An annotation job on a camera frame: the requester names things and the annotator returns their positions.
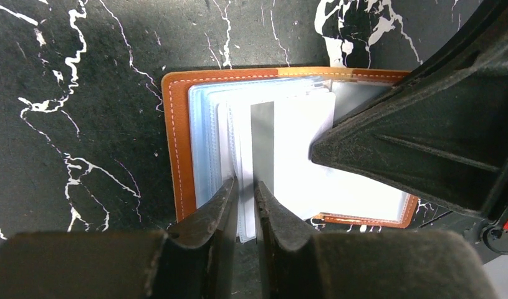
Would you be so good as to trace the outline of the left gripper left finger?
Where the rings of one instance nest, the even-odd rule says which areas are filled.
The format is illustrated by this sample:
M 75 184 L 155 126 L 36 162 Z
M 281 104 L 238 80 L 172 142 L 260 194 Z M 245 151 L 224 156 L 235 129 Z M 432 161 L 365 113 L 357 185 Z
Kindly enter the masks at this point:
M 239 184 L 168 230 L 28 232 L 0 246 L 0 298 L 229 298 Z

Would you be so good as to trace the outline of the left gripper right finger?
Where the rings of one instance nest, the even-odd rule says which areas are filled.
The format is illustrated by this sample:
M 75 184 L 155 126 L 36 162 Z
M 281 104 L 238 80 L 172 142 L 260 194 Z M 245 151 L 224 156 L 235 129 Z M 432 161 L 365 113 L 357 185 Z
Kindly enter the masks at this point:
M 445 230 L 320 232 L 257 183 L 263 298 L 496 298 L 476 251 Z

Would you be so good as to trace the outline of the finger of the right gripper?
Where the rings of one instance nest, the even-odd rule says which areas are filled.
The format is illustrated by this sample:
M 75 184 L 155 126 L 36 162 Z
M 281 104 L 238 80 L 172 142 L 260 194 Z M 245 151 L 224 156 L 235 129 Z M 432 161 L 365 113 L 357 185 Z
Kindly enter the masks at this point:
M 312 161 L 461 214 L 508 205 L 508 1 L 483 1 L 437 53 L 312 145 Z

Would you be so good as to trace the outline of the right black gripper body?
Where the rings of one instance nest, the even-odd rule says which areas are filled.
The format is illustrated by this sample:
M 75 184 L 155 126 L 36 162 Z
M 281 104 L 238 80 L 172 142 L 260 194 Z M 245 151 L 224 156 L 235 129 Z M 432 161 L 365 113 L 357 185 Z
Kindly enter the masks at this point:
M 488 219 L 475 223 L 465 236 L 483 263 L 508 256 L 508 180 Z

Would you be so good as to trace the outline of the brown leather card holder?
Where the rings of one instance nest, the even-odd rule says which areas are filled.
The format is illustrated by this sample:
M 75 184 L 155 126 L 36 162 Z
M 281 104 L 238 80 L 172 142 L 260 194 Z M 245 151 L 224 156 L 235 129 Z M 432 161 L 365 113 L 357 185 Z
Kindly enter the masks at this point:
M 205 205 L 225 180 L 236 177 L 237 235 L 241 242 L 252 240 L 257 230 L 254 185 L 258 181 L 252 158 L 251 105 L 277 97 L 332 92 L 336 96 L 333 128 L 336 121 L 389 90 L 405 75 L 404 71 L 336 67 L 200 70 L 165 75 L 161 86 L 177 219 L 187 218 Z M 329 221 L 322 216 L 301 220 L 313 219 L 367 225 Z

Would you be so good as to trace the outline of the white credit card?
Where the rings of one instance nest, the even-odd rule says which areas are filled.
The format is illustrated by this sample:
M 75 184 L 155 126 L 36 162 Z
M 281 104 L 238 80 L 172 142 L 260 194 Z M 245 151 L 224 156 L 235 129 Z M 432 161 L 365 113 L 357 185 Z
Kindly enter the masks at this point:
M 384 183 L 312 161 L 332 128 L 336 96 L 314 92 L 251 105 L 254 178 L 301 219 L 405 227 L 417 200 Z

